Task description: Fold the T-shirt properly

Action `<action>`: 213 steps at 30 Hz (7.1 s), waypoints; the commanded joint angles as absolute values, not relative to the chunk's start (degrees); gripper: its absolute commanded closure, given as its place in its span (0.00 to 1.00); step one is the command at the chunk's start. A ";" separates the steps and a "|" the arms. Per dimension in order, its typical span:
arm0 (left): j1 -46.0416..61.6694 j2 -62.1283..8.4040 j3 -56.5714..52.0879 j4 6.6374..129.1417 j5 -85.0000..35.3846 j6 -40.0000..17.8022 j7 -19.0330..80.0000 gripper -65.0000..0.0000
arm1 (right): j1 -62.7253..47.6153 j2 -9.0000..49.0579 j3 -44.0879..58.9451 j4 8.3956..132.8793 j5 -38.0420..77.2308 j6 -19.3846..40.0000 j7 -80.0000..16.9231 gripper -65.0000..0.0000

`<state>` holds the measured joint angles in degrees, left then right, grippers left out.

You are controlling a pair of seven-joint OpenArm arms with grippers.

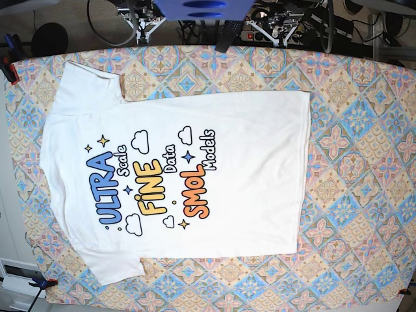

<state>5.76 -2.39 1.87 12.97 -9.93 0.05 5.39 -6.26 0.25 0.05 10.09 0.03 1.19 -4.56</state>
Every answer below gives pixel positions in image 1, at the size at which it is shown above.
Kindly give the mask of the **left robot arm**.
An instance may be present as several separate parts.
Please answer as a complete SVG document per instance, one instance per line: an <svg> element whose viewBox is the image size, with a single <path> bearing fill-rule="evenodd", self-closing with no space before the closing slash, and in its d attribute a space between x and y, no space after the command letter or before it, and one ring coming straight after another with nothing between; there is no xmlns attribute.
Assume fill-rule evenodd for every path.
<svg viewBox="0 0 416 312"><path fill-rule="evenodd" d="M251 41L271 43L274 47L288 47L289 44L301 44L302 37L308 31L314 32L312 25L306 22L307 13L310 12L255 6L244 24L250 27Z"/></svg>

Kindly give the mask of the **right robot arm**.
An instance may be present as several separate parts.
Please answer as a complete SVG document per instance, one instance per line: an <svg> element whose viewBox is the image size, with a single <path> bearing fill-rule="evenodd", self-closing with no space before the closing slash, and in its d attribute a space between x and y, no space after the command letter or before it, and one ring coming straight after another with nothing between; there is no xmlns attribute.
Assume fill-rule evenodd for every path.
<svg viewBox="0 0 416 312"><path fill-rule="evenodd" d="M152 33L166 21L166 17L155 1L126 1L126 5L124 20L132 26L137 44L149 44Z"/></svg>

